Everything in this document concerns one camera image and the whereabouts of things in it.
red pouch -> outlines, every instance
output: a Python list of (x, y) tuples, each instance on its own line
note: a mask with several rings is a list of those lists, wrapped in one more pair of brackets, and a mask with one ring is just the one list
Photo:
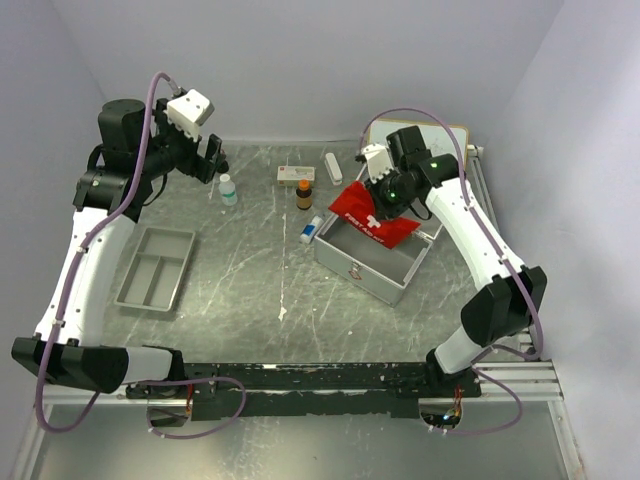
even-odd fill
[(345, 188), (329, 210), (387, 248), (395, 247), (420, 226), (420, 223), (402, 217), (376, 220), (373, 199), (360, 182)]

table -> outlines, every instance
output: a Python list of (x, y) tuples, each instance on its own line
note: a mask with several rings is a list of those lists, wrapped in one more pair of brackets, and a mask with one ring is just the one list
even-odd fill
[[(343, 188), (331, 184), (324, 154), (336, 155), (346, 185), (361, 168), (353, 160), (355, 144), (236, 145), (226, 151), (238, 203), (222, 204), (217, 177), (202, 185), (173, 172), (164, 194), (143, 211), (120, 259), (112, 299), (142, 226), (196, 231), (175, 310), (149, 312), (110, 301), (105, 344), (172, 347), (187, 362), (419, 361), (459, 326), (474, 287), (446, 232), (396, 308), (315, 262), (313, 245), (298, 241), (306, 223), (326, 212)], [(287, 164), (317, 168), (310, 211), (296, 207), (293, 187), (275, 184), (277, 167)]]

clear plastic bottle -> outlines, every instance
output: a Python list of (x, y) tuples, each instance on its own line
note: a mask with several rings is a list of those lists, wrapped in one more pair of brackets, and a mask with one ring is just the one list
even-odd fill
[(238, 203), (238, 195), (236, 194), (236, 184), (231, 181), (228, 174), (220, 175), (220, 195), (222, 195), (222, 203), (227, 206)]

bottle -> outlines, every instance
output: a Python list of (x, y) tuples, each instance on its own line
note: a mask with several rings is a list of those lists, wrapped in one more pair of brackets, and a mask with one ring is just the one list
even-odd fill
[(307, 226), (304, 227), (304, 230), (302, 230), (302, 233), (300, 234), (300, 241), (302, 243), (306, 243), (307, 245), (311, 243), (311, 240), (313, 240), (313, 237), (316, 236), (316, 233), (318, 233), (318, 230), (320, 230), (320, 227), (323, 223), (324, 217), (320, 215), (316, 215), (315, 217), (313, 217), (313, 219), (307, 224)]
[(300, 210), (309, 210), (311, 208), (311, 184), (309, 180), (300, 180), (298, 188), (296, 188), (296, 205)]
[(222, 203), (227, 206), (238, 203), (238, 195), (236, 195), (236, 185), (231, 181), (228, 174), (220, 175), (220, 186), (218, 187), (222, 195)]

brown bottle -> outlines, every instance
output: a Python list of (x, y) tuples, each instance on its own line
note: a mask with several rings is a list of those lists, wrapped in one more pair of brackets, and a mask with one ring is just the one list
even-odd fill
[(296, 205), (300, 210), (309, 210), (313, 201), (311, 200), (311, 185), (309, 180), (300, 180), (296, 188)]

